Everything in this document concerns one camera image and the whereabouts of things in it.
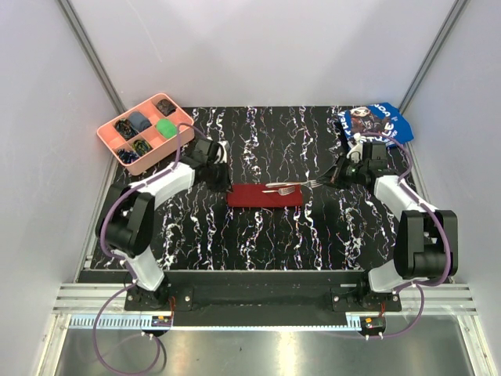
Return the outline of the silver metal fork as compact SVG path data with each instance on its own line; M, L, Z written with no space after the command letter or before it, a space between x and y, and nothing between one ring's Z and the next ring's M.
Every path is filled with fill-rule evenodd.
M280 196L286 196L286 195L294 193L295 190L296 190L296 186L286 186L286 187L282 187L282 188L278 188L278 189L263 190L262 193L265 193L265 194L276 193Z
M308 188L315 188L317 186L321 186L322 183L317 180L307 180L304 182L283 182L283 183L266 183L265 187L267 188L275 188L275 187L286 187L286 186L306 186Z

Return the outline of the red cloth napkin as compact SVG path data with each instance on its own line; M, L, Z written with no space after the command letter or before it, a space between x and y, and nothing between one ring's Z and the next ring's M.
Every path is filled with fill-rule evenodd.
M298 187L292 193L280 195L277 188L268 188L265 184L234 184L232 191L226 194L226 201L231 208L289 208L303 205L303 195Z

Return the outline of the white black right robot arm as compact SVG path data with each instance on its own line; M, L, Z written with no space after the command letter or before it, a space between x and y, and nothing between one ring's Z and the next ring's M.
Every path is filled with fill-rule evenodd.
M339 157L319 181L336 189L364 186L398 220L393 259L365 271L357 283L354 296L360 308L373 310L384 295L397 294L413 284L436 287L456 275L456 213L431 205L393 172L383 143L365 143Z

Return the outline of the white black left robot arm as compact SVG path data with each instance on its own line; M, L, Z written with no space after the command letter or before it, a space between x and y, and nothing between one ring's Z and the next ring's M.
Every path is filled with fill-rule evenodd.
M136 183L114 183L108 189L96 223L99 246L126 267L132 276L131 292L153 310L163 309L169 299L168 278L150 246L155 211L201 183L213 192L232 190L228 142L198 139L159 172Z

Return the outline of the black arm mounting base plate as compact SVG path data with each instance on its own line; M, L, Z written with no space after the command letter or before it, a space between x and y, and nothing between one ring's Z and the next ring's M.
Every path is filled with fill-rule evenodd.
M328 327L348 313L399 313L399 296L370 291L356 271L173 271L157 292L132 288L127 311L174 310L178 327Z

